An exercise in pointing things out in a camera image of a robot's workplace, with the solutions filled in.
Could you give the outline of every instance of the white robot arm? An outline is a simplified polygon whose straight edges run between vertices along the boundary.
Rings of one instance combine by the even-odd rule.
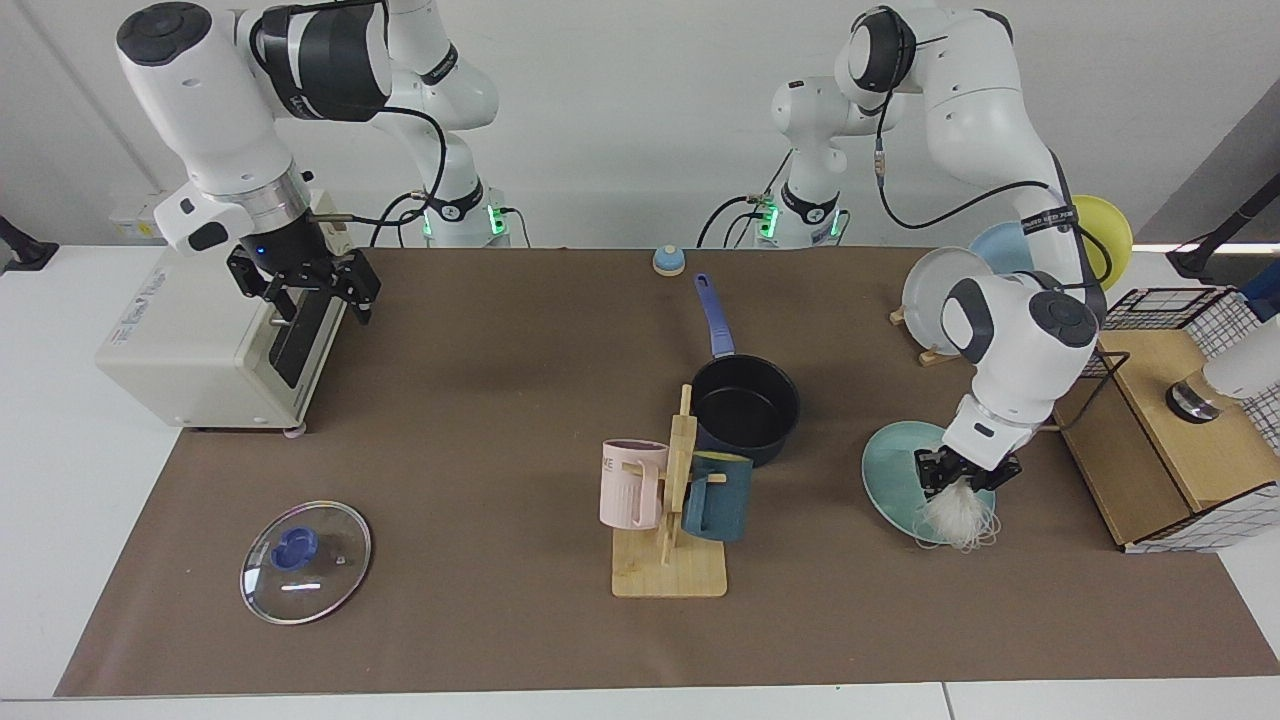
[[[1188,423],[1216,420],[1233,404],[1280,382],[1280,315],[1244,336],[1188,378],[1170,386],[1165,401]]]
[[[832,85],[844,108],[831,97]],[[810,245],[805,223],[819,215],[813,209],[835,206],[844,163],[829,146],[832,136],[877,135],[877,182],[883,193],[879,133],[902,117],[896,104],[905,94],[923,95],[929,154],[942,169],[983,190],[1004,188],[992,193],[1009,192],[1036,266],[1015,275],[960,281],[941,309],[943,332],[977,366],[977,375],[946,429],[943,447],[918,456],[922,483],[927,492],[959,479],[974,489],[992,488],[1018,473],[1012,452],[1032,438],[1079,377],[1106,310],[1066,179],[1027,117],[1007,20],[932,3],[901,12],[881,5],[854,23],[833,78],[808,78],[780,90],[774,117],[786,118],[778,126],[786,126],[804,161],[783,186],[778,245]],[[785,105],[790,113],[780,110]],[[842,114],[850,120],[841,126],[835,118]],[[803,151],[808,149],[818,152]],[[893,218],[904,227],[920,227]],[[799,232],[783,229],[787,220]]]
[[[385,22],[360,26],[370,35],[357,38],[355,23],[342,23],[335,5]],[[371,120],[401,141],[428,197],[424,234],[429,245],[509,242],[498,211],[500,192],[481,182],[471,149],[451,132],[492,123],[498,114],[498,91],[458,55],[435,0],[356,0],[252,10],[238,18],[236,38],[275,117]],[[325,87],[338,82],[346,86],[340,92]],[[384,105],[424,113],[439,123],[444,131],[443,168],[436,128],[411,113],[362,110]]]
[[[392,97],[397,108],[421,110],[447,131],[439,188],[428,201],[424,236],[433,247],[509,245],[499,206],[502,192],[476,172],[471,149],[452,131],[488,126],[498,115],[498,90],[488,76],[458,55],[435,0],[388,0],[387,45],[392,56]],[[384,114],[374,126],[398,138],[428,188],[439,163],[439,140],[416,118]]]
[[[191,3],[160,3],[116,33],[129,85],[189,178],[157,206],[156,223],[187,254],[238,243],[228,266],[241,290],[287,320],[296,307],[284,288],[296,287],[343,300],[365,323],[378,275],[358,250],[326,246],[293,155],[236,50],[232,18],[220,19]]]

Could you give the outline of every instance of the white brush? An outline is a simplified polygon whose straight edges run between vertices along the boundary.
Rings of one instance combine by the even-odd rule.
[[[946,544],[961,552],[992,544],[1000,532],[996,512],[978,500],[968,480],[954,482],[927,500],[920,519],[932,525]]]

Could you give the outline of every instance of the glass pot lid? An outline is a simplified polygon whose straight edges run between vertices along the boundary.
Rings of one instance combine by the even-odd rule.
[[[298,505],[253,541],[241,596],[268,623],[319,620],[356,592],[372,550],[369,523],[355,509],[329,500]]]

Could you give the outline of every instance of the dark teal mug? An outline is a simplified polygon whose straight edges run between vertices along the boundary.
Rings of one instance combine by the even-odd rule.
[[[742,539],[746,501],[751,496],[751,460],[741,455],[694,452],[692,480],[685,497],[681,528],[719,542]]]

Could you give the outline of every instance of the blue lid knob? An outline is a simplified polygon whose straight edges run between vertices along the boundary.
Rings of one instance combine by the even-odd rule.
[[[271,548],[271,565],[285,573],[301,570],[316,556],[319,547],[320,538],[311,528],[285,530],[284,536],[280,537],[280,543]]]
[[[653,254],[653,269],[668,278],[678,275],[685,272],[685,251],[675,245],[663,245]]]

